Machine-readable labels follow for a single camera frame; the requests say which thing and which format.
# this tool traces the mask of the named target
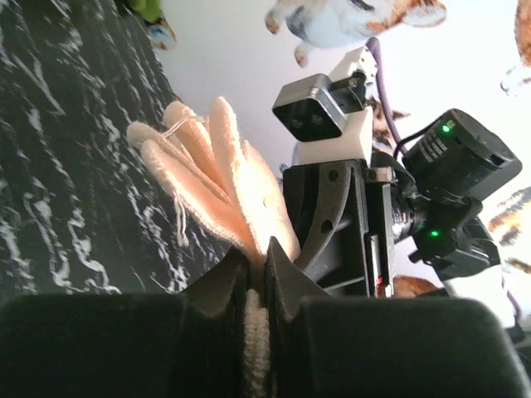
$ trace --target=white wall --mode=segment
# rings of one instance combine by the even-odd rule
[[[510,99],[499,88],[505,71],[518,61],[513,37],[516,0],[447,0],[449,17],[436,29],[398,27],[380,36],[388,97],[394,109],[412,117],[398,125],[414,133],[449,108],[469,111],[500,135],[522,158],[529,134],[531,102]],[[163,10],[178,36],[177,48],[161,51],[176,94],[199,114],[224,96],[239,117],[241,134],[278,172],[289,163],[295,140],[271,113],[280,87],[315,73],[328,73],[350,46],[317,50],[300,69],[293,50],[298,39],[285,27],[277,36],[265,28],[271,0],[163,0]],[[524,176],[508,189],[522,185]],[[508,189],[492,197],[503,198]],[[435,280],[428,267],[412,267],[398,248],[398,265],[408,274]]]

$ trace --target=black cable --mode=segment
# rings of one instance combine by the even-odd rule
[[[402,148],[404,145],[406,145],[407,143],[409,143],[410,141],[416,139],[416,138],[419,138],[421,137],[422,135],[424,135],[426,133],[426,129],[423,129],[419,132],[416,132],[412,135],[410,135],[409,137],[405,137],[404,139],[401,139],[399,142],[397,142],[397,147],[395,148],[394,152],[392,153],[392,156],[397,159],[398,158],[398,153],[399,152],[403,152],[402,151]]]

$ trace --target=green plush toy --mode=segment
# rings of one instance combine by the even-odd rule
[[[145,21],[153,45],[160,50],[175,48],[177,38],[160,9],[160,0],[126,0],[128,7]]]
[[[160,18],[159,0],[128,0],[129,7],[140,14],[147,23],[155,23]]]

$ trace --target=orange and white plush toy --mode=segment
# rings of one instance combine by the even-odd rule
[[[531,92],[531,0],[519,0],[514,17],[514,39],[520,62],[509,69],[501,81],[507,95],[527,95]]]
[[[204,123],[186,105],[172,102],[160,133],[132,123],[129,143],[139,148],[150,172],[173,197],[178,240],[186,245],[186,214],[228,241],[261,270],[275,236],[290,260],[300,252],[282,192],[263,157],[238,132],[231,106],[218,98]]]
[[[305,67],[314,48],[359,43],[399,24],[436,27],[445,20],[446,6],[439,0],[276,0],[265,26],[277,34],[285,22],[301,40],[295,59]]]

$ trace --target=black marble surface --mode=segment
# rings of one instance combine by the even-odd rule
[[[175,213],[126,140],[173,92],[144,24],[112,0],[0,0],[0,302],[177,293],[227,245]]]

